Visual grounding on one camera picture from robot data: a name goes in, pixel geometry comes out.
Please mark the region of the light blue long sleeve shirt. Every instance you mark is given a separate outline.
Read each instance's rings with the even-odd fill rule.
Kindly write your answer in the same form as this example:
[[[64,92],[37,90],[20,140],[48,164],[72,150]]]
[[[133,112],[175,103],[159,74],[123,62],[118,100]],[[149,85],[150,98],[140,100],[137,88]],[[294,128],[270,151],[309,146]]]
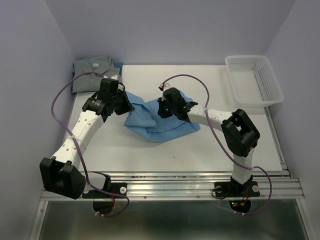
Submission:
[[[144,101],[143,98],[127,92],[127,97],[134,110],[129,112],[124,126],[129,130],[145,137],[151,142],[164,143],[201,129],[197,123],[179,120],[176,116],[161,118],[158,115],[157,99]]]

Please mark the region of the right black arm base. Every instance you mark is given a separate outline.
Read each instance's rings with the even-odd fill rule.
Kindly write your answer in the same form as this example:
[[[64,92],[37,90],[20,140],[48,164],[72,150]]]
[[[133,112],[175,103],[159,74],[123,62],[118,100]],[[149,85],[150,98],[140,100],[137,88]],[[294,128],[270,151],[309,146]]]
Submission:
[[[259,197],[260,191],[256,181],[239,184],[236,181],[220,181],[214,183],[212,194],[219,199]]]

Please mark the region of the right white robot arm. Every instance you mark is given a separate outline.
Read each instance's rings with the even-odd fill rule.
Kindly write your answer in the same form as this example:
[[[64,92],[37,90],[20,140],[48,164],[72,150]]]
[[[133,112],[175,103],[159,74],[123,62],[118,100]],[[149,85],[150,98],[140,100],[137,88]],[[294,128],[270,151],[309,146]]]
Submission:
[[[230,189],[235,195],[242,195],[248,190],[252,177],[252,161],[260,133],[248,114],[237,109],[234,112],[219,111],[186,101],[175,87],[164,84],[159,88],[162,96],[158,98],[158,115],[161,118],[177,117],[190,124],[208,126],[223,133],[226,145],[233,154],[233,171]]]

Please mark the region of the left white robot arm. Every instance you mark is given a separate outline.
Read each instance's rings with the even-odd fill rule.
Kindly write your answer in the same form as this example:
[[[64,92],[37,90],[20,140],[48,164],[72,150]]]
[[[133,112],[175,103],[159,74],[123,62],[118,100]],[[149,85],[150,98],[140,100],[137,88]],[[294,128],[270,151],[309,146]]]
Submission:
[[[84,163],[84,152],[108,117],[133,110],[119,77],[104,76],[99,90],[84,103],[74,128],[67,130],[69,136],[64,143],[50,158],[41,160],[39,169],[44,189],[74,200],[92,190],[89,174],[79,171]]]

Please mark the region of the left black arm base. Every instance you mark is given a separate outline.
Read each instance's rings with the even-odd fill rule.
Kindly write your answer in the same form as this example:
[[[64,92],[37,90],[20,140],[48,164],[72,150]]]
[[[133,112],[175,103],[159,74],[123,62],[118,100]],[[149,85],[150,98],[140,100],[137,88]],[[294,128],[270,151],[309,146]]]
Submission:
[[[112,182],[108,189],[108,192],[114,195],[126,196],[127,187],[128,187],[128,184],[126,182]],[[111,198],[116,199],[115,196],[106,195],[97,190],[89,190],[86,193],[84,192],[81,197],[83,199],[111,199]]]

